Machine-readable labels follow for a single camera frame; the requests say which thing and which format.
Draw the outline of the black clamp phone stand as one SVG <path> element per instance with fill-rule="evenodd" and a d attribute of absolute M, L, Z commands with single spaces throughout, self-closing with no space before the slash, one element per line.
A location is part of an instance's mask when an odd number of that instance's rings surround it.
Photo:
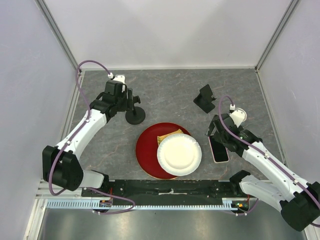
<path fill-rule="evenodd" d="M 127 110 L 125 113 L 125 119 L 131 125 L 138 125 L 145 120 L 146 113 L 143 108 L 133 104 L 133 97 L 133 90 L 129 88 L 127 90 Z"/>

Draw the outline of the pink case smartphone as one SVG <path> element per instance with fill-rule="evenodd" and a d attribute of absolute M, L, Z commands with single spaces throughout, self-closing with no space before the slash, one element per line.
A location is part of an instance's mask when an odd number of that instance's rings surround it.
<path fill-rule="evenodd" d="M 208 137 L 213 161 L 217 164 L 226 163 L 230 160 L 228 150 L 224 145 L 214 139 L 213 135 Z"/>

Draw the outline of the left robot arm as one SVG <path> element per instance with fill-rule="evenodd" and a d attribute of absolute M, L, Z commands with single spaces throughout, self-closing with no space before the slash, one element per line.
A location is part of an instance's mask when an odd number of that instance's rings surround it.
<path fill-rule="evenodd" d="M 99 197 L 109 193 L 108 176 L 95 170 L 83 170 L 80 157 L 96 133 L 118 112 L 124 112 L 131 125 L 142 123 L 146 113 L 135 106 L 140 102 L 140 97 L 134 96 L 125 84 L 124 75 L 116 75 L 106 82 L 104 91 L 90 103 L 77 126 L 55 146 L 48 145 L 42 151 L 43 179 L 48 182 L 52 195 L 56 195 L 54 185 L 69 191 L 92 188 Z"/>

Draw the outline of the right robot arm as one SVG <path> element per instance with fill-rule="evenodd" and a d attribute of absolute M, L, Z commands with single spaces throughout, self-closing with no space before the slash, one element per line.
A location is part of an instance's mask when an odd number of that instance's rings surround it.
<path fill-rule="evenodd" d="M 262 139 L 242 127 L 245 119 L 235 112 L 215 115 L 206 135 L 217 142 L 213 153 L 230 151 L 254 165 L 269 180 L 267 184 L 241 170 L 230 178 L 235 197 L 251 195 L 275 208 L 296 231 L 313 225 L 320 216 L 320 184 L 309 183 L 288 169 L 264 146 Z"/>

